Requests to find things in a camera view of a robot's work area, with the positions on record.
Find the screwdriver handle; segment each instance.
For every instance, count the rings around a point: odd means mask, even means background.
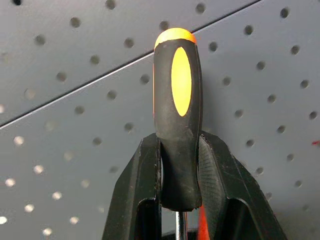
[[[197,178],[202,74],[196,38],[182,28],[159,35],[153,57],[153,117],[161,141],[161,204],[176,212],[202,205]]]

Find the gray pegboard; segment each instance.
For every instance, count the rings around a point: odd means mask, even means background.
[[[312,145],[320,138],[319,11],[317,0],[263,0],[196,32],[203,128],[256,176],[291,240],[320,238],[319,148]],[[39,239],[45,228],[52,229],[50,239],[100,238],[119,174],[154,131],[152,81],[141,81],[152,76],[152,58],[0,128],[5,240]],[[6,186],[8,178],[15,185]],[[54,200],[57,191],[62,197]],[[25,212],[28,204],[32,212]],[[165,216],[170,231],[174,221]]]
[[[254,0],[2,0],[0,125]]]

